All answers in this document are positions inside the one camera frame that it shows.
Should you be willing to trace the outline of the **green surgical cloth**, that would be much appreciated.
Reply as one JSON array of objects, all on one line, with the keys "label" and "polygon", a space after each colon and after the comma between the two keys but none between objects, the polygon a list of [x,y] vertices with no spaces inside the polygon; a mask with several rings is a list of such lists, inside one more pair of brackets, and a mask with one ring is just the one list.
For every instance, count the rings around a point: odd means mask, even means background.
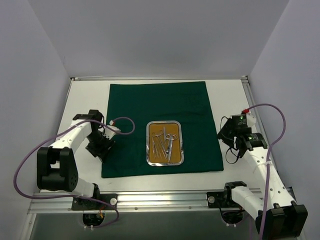
[{"label": "green surgical cloth", "polygon": [[[223,156],[210,100],[203,81],[163,84],[111,84],[106,118],[115,121],[114,137],[103,178],[220,172]],[[181,125],[184,161],[178,166],[147,163],[147,124],[177,121]]]}]

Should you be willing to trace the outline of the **metal tray yellow liner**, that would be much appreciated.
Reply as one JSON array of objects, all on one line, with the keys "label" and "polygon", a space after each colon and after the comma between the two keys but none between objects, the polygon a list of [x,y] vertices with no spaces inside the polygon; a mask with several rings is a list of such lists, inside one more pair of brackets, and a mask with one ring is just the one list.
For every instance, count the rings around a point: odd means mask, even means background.
[{"label": "metal tray yellow liner", "polygon": [[[173,141],[172,153],[170,162],[165,158],[165,152],[163,150],[163,127],[166,129],[167,134],[177,135],[177,139]],[[152,133],[159,134],[160,144],[162,146],[161,158],[157,158]],[[164,120],[164,121],[151,121],[146,126],[146,162],[152,167],[171,167],[179,166],[184,162],[184,146],[181,124],[176,120]]]}]

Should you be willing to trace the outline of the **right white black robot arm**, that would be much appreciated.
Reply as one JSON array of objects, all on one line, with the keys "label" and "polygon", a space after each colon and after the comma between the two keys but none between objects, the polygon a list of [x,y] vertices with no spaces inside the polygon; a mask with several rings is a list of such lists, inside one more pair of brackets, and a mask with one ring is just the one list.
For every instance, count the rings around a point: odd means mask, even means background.
[{"label": "right white black robot arm", "polygon": [[239,205],[255,222],[262,240],[296,238],[301,235],[308,217],[303,204],[298,204],[283,184],[261,133],[253,133],[247,114],[232,115],[218,133],[229,149],[236,150],[236,160],[245,160],[262,193],[256,196],[243,181],[227,182],[222,193],[227,206]]}]

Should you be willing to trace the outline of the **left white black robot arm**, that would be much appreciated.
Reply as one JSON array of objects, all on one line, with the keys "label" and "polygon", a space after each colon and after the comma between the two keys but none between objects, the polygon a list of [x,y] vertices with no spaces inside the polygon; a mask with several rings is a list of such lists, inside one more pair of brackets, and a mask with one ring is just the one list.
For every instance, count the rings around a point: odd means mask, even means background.
[{"label": "left white black robot arm", "polygon": [[106,133],[99,130],[103,115],[91,109],[87,114],[76,114],[68,132],[48,147],[40,147],[36,155],[37,186],[41,190],[67,192],[83,197],[83,204],[90,210],[100,206],[101,197],[97,184],[79,177],[75,153],[84,140],[87,151],[101,161],[107,159],[113,137],[120,130],[112,122]]}]

